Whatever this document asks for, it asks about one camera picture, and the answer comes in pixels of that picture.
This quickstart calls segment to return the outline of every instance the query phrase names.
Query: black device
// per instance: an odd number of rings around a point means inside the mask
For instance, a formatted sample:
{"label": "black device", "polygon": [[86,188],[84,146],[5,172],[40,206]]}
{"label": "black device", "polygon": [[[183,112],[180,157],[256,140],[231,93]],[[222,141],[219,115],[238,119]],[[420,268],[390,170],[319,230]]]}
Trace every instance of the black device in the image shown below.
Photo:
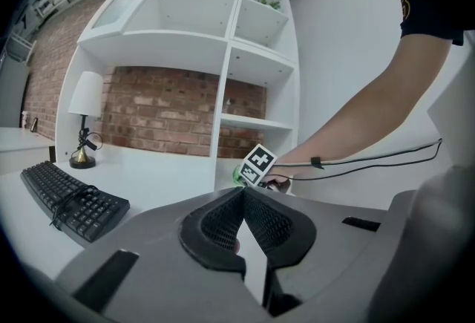
{"label": "black device", "polygon": [[20,178],[52,224],[85,247],[111,231],[130,209],[126,199],[77,180],[49,161]]}

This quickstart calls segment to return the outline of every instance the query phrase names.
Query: white lamp shade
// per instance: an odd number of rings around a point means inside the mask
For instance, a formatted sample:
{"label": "white lamp shade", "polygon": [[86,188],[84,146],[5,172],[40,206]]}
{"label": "white lamp shade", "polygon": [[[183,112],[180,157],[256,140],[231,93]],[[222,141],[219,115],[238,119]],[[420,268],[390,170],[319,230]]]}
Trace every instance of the white lamp shade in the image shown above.
{"label": "white lamp shade", "polygon": [[99,74],[84,71],[74,90],[68,112],[101,117],[103,82]]}

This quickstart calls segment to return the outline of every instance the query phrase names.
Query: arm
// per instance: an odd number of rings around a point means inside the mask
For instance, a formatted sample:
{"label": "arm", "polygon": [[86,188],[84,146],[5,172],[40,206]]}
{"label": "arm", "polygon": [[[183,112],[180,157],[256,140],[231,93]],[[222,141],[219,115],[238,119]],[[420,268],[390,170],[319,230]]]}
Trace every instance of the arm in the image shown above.
{"label": "arm", "polygon": [[[357,93],[307,141],[277,163],[309,162],[311,157],[339,160],[377,143],[398,128],[442,68],[451,40],[404,36],[386,70]],[[273,168],[269,175],[293,176],[304,168]],[[265,181],[275,179],[268,176]]]}

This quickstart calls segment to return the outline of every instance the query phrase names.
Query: desk surface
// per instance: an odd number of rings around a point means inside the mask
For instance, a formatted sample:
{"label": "desk surface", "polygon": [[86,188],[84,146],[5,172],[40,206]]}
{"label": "desk surface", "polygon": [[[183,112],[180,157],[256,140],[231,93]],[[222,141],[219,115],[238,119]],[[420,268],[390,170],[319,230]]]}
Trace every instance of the desk surface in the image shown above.
{"label": "desk surface", "polygon": [[54,146],[54,141],[29,129],[0,128],[0,151],[38,149]]}
{"label": "desk surface", "polygon": [[[147,209],[214,190],[213,177],[209,176],[211,171],[214,173],[214,164],[209,158],[164,154],[154,162],[155,166],[150,166],[146,159],[107,163],[98,158],[96,167],[87,170],[72,169],[68,163],[56,165],[82,182],[128,199],[131,208],[121,223]],[[19,259],[50,278],[57,277],[83,250],[49,225],[50,220],[24,187],[19,172],[0,177],[0,221]]]}

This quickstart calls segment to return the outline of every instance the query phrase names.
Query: white desk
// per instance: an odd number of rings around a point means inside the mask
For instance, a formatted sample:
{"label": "white desk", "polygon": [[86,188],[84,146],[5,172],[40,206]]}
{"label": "white desk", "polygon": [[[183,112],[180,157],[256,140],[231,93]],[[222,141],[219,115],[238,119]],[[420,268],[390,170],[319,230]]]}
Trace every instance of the white desk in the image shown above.
{"label": "white desk", "polygon": [[[108,159],[98,152],[93,169],[76,170],[69,163],[57,166],[82,182],[128,199],[131,208],[121,223],[147,209],[214,190],[214,177],[209,176],[214,174],[214,161],[207,157],[184,158],[124,148],[105,151]],[[83,250],[65,233],[49,226],[50,220],[25,188],[20,172],[0,177],[0,221],[19,259],[50,278],[57,277]]]}
{"label": "white desk", "polygon": [[0,175],[48,160],[54,141],[22,128],[0,128]]}

